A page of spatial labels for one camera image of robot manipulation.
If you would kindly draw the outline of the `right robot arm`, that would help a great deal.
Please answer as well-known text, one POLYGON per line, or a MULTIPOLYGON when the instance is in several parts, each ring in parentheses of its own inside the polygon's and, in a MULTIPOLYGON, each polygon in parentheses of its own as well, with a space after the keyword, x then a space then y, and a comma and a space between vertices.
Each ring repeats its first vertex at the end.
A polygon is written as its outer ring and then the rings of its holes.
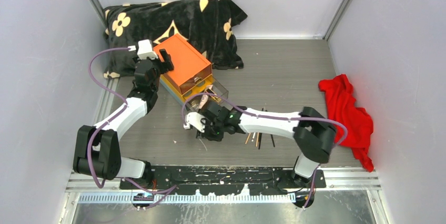
POLYGON ((262 133, 294 140, 301 153, 292 170, 292 181, 300 188, 311 183, 320 164, 329 161, 337 135, 334 123, 311 107, 291 113, 274 113, 244 106, 232 109, 209 101, 186 121, 200 137, 221 141, 225 133, 262 133))

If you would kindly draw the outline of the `orange drawer organizer box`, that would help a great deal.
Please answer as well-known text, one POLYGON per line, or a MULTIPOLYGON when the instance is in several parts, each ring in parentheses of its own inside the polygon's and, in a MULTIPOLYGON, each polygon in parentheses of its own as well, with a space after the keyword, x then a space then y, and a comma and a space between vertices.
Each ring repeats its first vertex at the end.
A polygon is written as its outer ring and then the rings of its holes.
POLYGON ((174 70, 161 75, 160 83, 181 105, 214 83, 211 62, 179 34, 154 47, 158 54, 162 49, 170 55, 174 70))

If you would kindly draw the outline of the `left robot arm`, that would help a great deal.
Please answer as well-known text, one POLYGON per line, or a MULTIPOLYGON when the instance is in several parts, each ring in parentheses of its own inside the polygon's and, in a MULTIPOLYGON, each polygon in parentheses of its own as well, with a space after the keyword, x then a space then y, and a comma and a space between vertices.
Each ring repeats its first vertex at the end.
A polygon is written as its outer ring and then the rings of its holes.
POLYGON ((158 99, 160 77, 174 70, 174 65, 164 48, 145 53, 139 48, 134 60, 133 88, 123 104, 106 119, 93 126, 83 125, 78 130, 73 170, 96 179, 132 178, 139 188, 146 189, 154 180, 150 163, 122 157, 119 140, 153 109, 158 99))

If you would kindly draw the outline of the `black mascara tube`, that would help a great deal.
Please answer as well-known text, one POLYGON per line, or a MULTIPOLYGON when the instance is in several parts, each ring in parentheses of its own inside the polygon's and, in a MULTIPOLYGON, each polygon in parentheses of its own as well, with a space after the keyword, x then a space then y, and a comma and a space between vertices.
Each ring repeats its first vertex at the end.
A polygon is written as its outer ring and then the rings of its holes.
POLYGON ((212 93, 212 92, 206 92, 206 95, 208 95, 213 101, 220 104, 222 102, 222 99, 219 95, 212 93))

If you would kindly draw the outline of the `clear drawer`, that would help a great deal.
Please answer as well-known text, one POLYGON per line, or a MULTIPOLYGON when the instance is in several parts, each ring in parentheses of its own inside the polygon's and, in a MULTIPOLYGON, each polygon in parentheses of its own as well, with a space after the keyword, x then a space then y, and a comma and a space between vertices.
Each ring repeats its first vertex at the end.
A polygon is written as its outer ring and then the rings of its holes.
POLYGON ((191 95, 186 97, 186 111, 198 111, 209 100, 223 104, 222 98, 228 98, 228 95, 229 91, 217 80, 203 84, 193 89, 191 95))

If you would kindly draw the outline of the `pink cream tube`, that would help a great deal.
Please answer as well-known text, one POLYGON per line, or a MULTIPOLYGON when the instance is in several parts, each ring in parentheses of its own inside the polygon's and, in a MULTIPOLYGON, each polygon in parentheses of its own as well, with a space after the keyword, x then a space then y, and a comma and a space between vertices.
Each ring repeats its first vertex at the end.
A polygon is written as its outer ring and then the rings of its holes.
POLYGON ((198 103, 198 110, 202 109, 203 106, 207 103, 207 101, 209 100, 209 96, 208 95, 202 95, 199 103, 198 103))

